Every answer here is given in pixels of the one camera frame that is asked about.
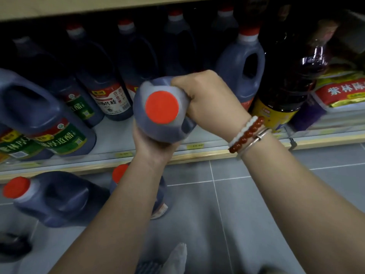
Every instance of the upper shelf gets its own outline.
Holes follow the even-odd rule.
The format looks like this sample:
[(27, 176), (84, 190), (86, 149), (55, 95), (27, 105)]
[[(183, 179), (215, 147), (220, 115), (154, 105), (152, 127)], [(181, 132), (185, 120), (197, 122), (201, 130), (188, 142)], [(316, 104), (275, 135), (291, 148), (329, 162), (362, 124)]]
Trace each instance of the upper shelf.
[(0, 21), (200, 0), (0, 0)]

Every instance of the person's left hand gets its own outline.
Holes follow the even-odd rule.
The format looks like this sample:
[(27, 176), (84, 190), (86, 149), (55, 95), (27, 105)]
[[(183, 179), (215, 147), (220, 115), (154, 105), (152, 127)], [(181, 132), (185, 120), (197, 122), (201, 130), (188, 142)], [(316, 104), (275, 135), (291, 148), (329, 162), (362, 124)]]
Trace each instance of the person's left hand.
[(133, 121), (133, 140), (136, 146), (136, 156), (142, 156), (153, 166), (165, 167), (180, 145), (180, 142), (174, 144), (160, 143), (149, 138), (137, 127), (135, 120)]

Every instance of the barcode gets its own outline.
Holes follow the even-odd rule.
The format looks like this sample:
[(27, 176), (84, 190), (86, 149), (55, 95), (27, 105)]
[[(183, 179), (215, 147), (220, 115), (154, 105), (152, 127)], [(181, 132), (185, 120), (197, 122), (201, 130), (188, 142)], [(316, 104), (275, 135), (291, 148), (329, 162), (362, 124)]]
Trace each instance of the barcode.
[(12, 157), (15, 157), (16, 159), (29, 156), (29, 154), (27, 154), (26, 152), (23, 152), (23, 151), (19, 151), (19, 152), (12, 153), (12, 154), (9, 154), (9, 155), (12, 156)]
[(126, 103), (124, 106), (122, 106), (122, 110), (126, 111), (131, 107), (131, 105), (129, 103)]

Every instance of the plastic jug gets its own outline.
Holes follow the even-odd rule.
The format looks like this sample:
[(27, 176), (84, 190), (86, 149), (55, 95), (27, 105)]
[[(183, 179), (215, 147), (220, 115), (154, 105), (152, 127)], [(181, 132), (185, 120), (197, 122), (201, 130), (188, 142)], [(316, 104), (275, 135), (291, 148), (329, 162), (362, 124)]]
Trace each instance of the plastic jug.
[(157, 55), (149, 41), (129, 19), (118, 23), (118, 69), (131, 99), (144, 82), (159, 76)]
[(13, 42), (17, 48), (17, 72), (20, 75), (65, 101), (89, 127), (100, 123), (103, 112), (60, 61), (28, 36), (13, 39)]
[(63, 171), (16, 177), (2, 194), (14, 199), (19, 211), (53, 228), (87, 226), (110, 196), (107, 189)]
[[(112, 181), (110, 183), (110, 188), (109, 188), (110, 194), (112, 194), (113, 191), (116, 189), (117, 185), (119, 184), (119, 181), (121, 180), (125, 171), (127, 170), (128, 165), (129, 164), (121, 164), (113, 170)], [(156, 202), (153, 205), (152, 209), (151, 220), (163, 216), (167, 212), (167, 210), (171, 207), (170, 205), (168, 205), (169, 203), (170, 202), (169, 202), (169, 196), (167, 195), (167, 186), (165, 180), (163, 179), (163, 177), (161, 177), (158, 186)]]
[(96, 134), (48, 90), (0, 68), (1, 122), (61, 157), (88, 154)]
[(265, 53), (258, 41), (259, 28), (241, 28), (237, 41), (219, 57), (216, 72), (248, 110), (260, 86)]
[(226, 49), (238, 35), (238, 22), (233, 16), (233, 6), (221, 6), (217, 17), (213, 20), (208, 42), (204, 47), (204, 69), (215, 69), (215, 64)]
[(172, 87), (172, 77), (144, 82), (134, 97), (134, 118), (138, 127), (154, 140), (175, 143), (186, 138), (196, 123), (186, 116), (190, 99)]
[(0, 152), (22, 161), (46, 160), (53, 156), (51, 151), (1, 123)]
[(197, 71), (197, 48), (182, 10), (169, 11), (163, 29), (162, 68), (166, 76), (186, 75)]
[(67, 33), (75, 43), (77, 78), (107, 118), (113, 121), (130, 118), (132, 101), (116, 79), (112, 60), (103, 47), (90, 40), (80, 24), (69, 25)]

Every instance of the qr code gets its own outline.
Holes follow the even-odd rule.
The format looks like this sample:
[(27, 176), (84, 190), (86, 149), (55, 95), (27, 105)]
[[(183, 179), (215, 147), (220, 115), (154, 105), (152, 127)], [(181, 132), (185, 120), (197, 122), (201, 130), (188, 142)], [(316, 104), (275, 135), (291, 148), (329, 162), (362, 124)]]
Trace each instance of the qr code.
[(129, 103), (126, 103), (124, 106), (122, 106), (122, 110), (126, 111), (131, 107), (131, 105)]
[(23, 152), (23, 151), (19, 151), (19, 152), (12, 153), (12, 154), (9, 154), (9, 155), (12, 156), (12, 157), (15, 157), (16, 159), (29, 156), (29, 154), (27, 154), (26, 152)]
[(78, 138), (78, 139), (76, 140), (76, 142), (75, 142), (75, 143), (76, 143), (77, 145), (80, 145), (82, 142), (83, 142), (83, 141), (81, 140), (81, 138)]

